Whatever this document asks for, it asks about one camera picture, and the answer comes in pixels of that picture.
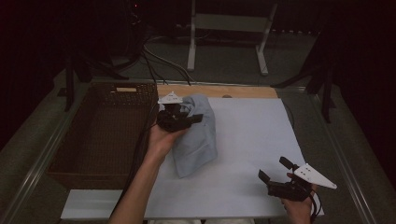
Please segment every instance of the crumpled towel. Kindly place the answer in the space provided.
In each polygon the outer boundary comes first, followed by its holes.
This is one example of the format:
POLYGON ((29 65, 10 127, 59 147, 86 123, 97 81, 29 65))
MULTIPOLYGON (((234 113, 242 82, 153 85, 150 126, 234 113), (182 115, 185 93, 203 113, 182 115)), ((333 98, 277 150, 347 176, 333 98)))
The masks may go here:
POLYGON ((173 147, 173 157, 180 178, 192 174, 217 156, 215 113, 203 94, 183 97, 181 112, 188 112, 188 117, 203 114, 199 123, 179 137, 173 147))

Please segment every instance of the white table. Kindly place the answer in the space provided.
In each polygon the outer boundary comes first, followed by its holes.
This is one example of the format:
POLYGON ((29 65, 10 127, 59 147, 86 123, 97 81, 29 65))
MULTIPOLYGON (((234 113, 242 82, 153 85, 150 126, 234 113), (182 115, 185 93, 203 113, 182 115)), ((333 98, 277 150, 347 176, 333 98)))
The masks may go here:
MULTIPOLYGON (((147 219, 285 216, 278 198, 257 177, 286 182, 284 156, 304 164, 280 99, 209 98, 215 112, 219 156, 179 179, 169 154, 148 201, 147 219)), ((108 218, 120 190, 71 190, 62 219, 108 218)))
POLYGON ((191 5, 191 40, 187 69, 193 71, 195 67, 195 30, 230 30, 262 33, 262 42, 256 46, 257 59, 262 75, 268 75, 268 68, 264 58, 264 47, 271 31, 272 22, 276 13, 277 4, 271 5, 268 17, 249 17, 196 13, 195 0, 191 5))

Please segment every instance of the human arm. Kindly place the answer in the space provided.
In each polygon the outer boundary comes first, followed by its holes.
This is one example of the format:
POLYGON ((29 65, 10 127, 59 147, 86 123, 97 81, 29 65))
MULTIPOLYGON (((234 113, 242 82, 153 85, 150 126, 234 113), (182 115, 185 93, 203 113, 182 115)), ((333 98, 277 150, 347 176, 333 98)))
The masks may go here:
MULTIPOLYGON (((317 187, 318 187, 317 185, 312 185, 312 192, 311 192, 312 196, 314 196, 317 187)), ((281 201, 285 205, 290 222, 292 224, 311 223, 312 199, 310 197, 307 197, 302 202, 294 202, 287 199, 281 199, 281 201)))
POLYGON ((148 152, 109 223, 141 224, 160 166, 175 140, 186 130, 168 133, 158 125, 150 130, 148 152))

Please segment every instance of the table surface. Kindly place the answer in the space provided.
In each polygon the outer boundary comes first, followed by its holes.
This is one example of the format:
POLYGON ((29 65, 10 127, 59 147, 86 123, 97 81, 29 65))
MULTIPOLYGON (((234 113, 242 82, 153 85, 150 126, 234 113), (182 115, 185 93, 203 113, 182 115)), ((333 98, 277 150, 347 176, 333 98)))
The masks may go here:
POLYGON ((276 91, 270 87, 158 85, 157 89, 160 96, 174 91, 178 96, 199 92, 208 97, 230 95, 234 98, 277 98, 276 91))
MULTIPOLYGON (((216 116, 218 157, 184 178, 175 172, 170 153, 151 192, 145 217, 240 218, 285 216, 279 199, 266 195, 257 177, 263 169, 286 182, 281 156, 303 164, 304 158, 285 107, 266 87, 158 86, 160 96, 203 93, 216 116), (222 99, 231 95, 232 99, 222 99)), ((62 219, 107 218, 120 190, 72 190, 62 219)))

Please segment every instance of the wicker basket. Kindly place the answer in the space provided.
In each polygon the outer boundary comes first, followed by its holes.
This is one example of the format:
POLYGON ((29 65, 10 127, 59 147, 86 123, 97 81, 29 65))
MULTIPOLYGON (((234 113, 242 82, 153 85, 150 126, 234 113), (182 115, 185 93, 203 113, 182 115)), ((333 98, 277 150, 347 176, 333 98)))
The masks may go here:
POLYGON ((47 174, 68 189, 123 189, 146 154, 149 132, 136 143, 157 100, 154 84, 92 83, 47 174))

